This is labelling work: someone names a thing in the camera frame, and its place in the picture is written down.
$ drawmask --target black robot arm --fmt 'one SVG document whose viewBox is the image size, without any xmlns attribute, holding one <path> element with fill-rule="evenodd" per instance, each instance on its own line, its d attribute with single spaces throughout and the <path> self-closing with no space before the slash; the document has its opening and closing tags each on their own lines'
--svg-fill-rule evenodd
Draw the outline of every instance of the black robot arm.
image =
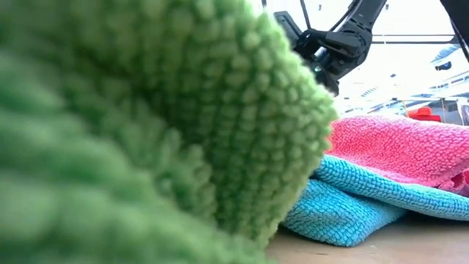
<svg viewBox="0 0 469 264">
<path fill-rule="evenodd" d="M 305 18 L 309 20 L 300 0 Z M 386 0 L 354 0 L 342 19 L 327 32 L 307 29 L 302 32 L 288 12 L 275 12 L 293 50 L 316 73 L 316 79 L 332 93 L 339 93 L 339 79 L 361 65 L 372 44 L 372 29 Z"/>
</svg>

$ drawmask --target cloth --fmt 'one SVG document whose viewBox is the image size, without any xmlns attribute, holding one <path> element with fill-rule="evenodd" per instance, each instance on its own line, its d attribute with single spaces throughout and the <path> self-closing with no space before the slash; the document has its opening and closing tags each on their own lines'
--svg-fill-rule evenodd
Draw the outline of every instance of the cloth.
<svg viewBox="0 0 469 264">
<path fill-rule="evenodd" d="M 326 156 L 283 225 L 337 246 L 356 246 L 409 210 L 469 221 L 469 198 L 397 183 L 343 159 Z"/>
<path fill-rule="evenodd" d="M 266 263 L 329 93 L 245 0 L 14 0 L 0 16 L 6 263 Z"/>
<path fill-rule="evenodd" d="M 432 114 L 432 109 L 428 106 L 409 111 L 407 117 L 413 120 L 441 122 L 441 117 L 437 114 Z"/>
<path fill-rule="evenodd" d="M 459 193 L 468 185 L 469 128 L 397 115 L 335 121 L 328 155 L 343 158 L 399 183 Z"/>
</svg>

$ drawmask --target black cable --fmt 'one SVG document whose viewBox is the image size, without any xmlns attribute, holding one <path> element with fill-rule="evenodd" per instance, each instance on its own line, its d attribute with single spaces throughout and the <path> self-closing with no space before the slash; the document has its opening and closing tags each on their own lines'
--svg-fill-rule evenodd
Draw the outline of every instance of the black cable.
<svg viewBox="0 0 469 264">
<path fill-rule="evenodd" d="M 357 8 L 359 4 L 361 4 L 362 1 L 363 0 L 353 0 L 345 14 L 329 29 L 329 31 L 336 30 L 336 28 Z"/>
<path fill-rule="evenodd" d="M 309 22 L 308 10 L 306 10 L 305 0 L 300 0 L 301 9 L 303 10 L 303 15 L 305 16 L 306 27 L 311 29 L 311 23 Z"/>
<path fill-rule="evenodd" d="M 456 35 L 457 41 L 461 45 L 462 52 L 463 52 L 464 56 L 466 57 L 467 61 L 469 62 L 468 47 L 466 46 L 466 43 L 462 39 L 461 34 L 459 33 L 459 30 L 457 30 L 457 28 L 454 25 L 453 21 L 451 22 L 451 26 L 453 26 L 454 34 Z"/>
</svg>

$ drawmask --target microfiber towel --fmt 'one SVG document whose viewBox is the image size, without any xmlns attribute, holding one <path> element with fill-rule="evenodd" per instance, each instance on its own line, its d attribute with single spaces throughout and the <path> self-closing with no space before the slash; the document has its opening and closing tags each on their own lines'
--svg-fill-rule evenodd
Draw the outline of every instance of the microfiber towel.
<svg viewBox="0 0 469 264">
<path fill-rule="evenodd" d="M 333 123 L 326 153 L 400 183 L 461 192 L 468 184 L 469 127 L 363 115 Z"/>
<path fill-rule="evenodd" d="M 469 198 L 437 188 L 398 183 L 327 155 L 283 225 L 316 241 L 356 246 L 409 210 L 469 221 Z"/>
<path fill-rule="evenodd" d="M 0 259 L 262 264 L 333 99 L 246 0 L 0 1 Z"/>
</svg>

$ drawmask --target blue microfiber towel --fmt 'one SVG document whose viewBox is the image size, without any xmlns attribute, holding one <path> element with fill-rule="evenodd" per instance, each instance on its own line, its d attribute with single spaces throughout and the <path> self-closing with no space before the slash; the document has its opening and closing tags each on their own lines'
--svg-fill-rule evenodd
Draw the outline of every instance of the blue microfiber towel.
<svg viewBox="0 0 469 264">
<path fill-rule="evenodd" d="M 469 221 L 469 198 L 397 183 L 327 155 L 283 225 L 316 241 L 356 246 L 408 210 Z"/>
</svg>

